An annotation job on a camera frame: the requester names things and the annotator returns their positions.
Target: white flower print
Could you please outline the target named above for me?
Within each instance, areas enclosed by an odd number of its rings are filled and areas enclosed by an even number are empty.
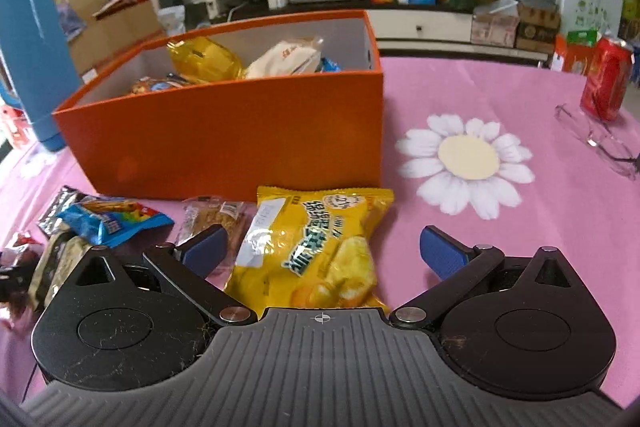
[[[513,134],[500,135],[498,122],[456,114],[432,114],[428,129],[410,129],[396,149],[413,159],[399,169],[405,178],[429,177],[417,194],[444,214],[455,216],[470,203],[482,219],[497,219],[500,205],[515,207],[522,198],[511,182],[531,183],[523,164],[533,156]]]

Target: blue thermos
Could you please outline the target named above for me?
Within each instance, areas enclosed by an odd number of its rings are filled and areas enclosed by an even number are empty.
[[[0,79],[4,101],[25,112],[50,151],[65,146],[51,113],[81,86],[54,0],[0,0],[0,57],[17,98]]]

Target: crosshair marking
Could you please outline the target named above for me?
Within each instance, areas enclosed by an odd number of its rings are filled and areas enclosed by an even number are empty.
[[[331,320],[331,317],[329,315],[327,315],[326,313],[321,313],[319,315],[316,315],[314,317],[314,320],[316,322],[319,322],[321,324],[324,324],[325,322],[329,322]]]

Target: yellow snack bag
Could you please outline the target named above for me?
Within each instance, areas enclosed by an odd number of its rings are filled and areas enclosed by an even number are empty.
[[[386,188],[300,192],[258,188],[258,210],[225,292],[254,310],[267,307],[388,309],[367,239],[394,194]]]

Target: white cabinet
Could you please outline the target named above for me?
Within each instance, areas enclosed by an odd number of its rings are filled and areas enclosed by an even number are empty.
[[[470,14],[430,10],[367,10],[377,39],[471,41]]]

